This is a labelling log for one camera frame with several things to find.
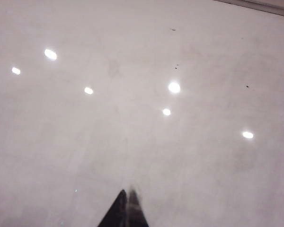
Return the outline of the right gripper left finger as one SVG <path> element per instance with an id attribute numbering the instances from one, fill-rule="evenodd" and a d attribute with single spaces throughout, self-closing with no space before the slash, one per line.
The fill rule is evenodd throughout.
<path id="1" fill-rule="evenodd" d="M 125 227 L 126 204 L 126 192 L 122 189 L 98 224 L 98 227 Z"/>

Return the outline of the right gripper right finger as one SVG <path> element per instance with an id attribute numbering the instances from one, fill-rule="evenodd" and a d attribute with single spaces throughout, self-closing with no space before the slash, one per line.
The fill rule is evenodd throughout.
<path id="1" fill-rule="evenodd" d="M 129 190 L 127 202 L 127 226 L 128 227 L 149 227 L 143 213 L 137 192 L 134 188 Z"/>

